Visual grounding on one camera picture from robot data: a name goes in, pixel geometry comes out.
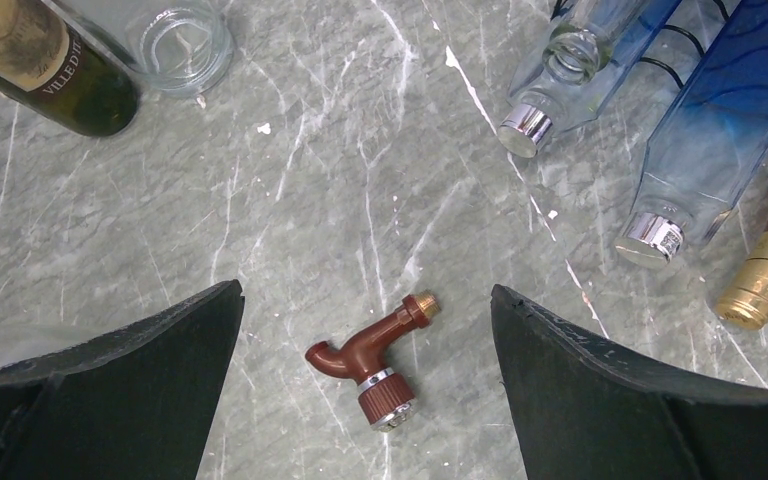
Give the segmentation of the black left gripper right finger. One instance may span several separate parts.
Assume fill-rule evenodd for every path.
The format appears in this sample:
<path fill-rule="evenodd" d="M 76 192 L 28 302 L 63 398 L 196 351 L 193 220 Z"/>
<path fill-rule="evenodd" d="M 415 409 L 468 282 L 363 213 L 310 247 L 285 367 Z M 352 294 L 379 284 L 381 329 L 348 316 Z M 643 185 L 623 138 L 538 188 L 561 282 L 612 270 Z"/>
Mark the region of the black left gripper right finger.
<path fill-rule="evenodd" d="M 531 479 L 768 479 L 768 389 L 657 361 L 509 287 L 495 349 Z"/>

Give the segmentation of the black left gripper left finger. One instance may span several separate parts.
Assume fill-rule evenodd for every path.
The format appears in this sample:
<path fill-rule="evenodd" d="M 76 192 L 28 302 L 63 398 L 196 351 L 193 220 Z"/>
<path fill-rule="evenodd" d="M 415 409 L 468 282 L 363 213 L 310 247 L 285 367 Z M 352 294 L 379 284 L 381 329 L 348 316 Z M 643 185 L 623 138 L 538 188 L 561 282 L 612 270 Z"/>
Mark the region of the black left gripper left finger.
<path fill-rule="evenodd" d="M 223 281 L 0 368 L 0 479 L 193 479 L 245 298 Z"/>

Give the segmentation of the clear bottle dark label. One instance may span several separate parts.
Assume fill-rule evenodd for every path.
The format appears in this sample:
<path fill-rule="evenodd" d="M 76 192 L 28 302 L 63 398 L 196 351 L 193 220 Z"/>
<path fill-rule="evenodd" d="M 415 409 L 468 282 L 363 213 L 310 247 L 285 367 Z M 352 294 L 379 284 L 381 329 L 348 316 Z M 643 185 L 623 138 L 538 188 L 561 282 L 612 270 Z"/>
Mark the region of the clear bottle dark label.
<path fill-rule="evenodd" d="M 59 0 L 53 3 L 149 86 L 201 94 L 226 74 L 234 39 L 213 1 Z"/>

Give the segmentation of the dark green wine bottle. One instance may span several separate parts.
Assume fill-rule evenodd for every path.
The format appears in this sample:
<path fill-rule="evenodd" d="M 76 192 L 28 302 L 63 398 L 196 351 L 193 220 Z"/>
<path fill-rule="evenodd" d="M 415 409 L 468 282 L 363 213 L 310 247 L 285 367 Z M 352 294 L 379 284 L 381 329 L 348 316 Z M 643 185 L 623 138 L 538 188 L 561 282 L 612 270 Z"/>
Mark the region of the dark green wine bottle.
<path fill-rule="evenodd" d="M 0 92 L 96 138 L 125 129 L 139 106 L 129 76 L 41 1 L 0 0 Z"/>

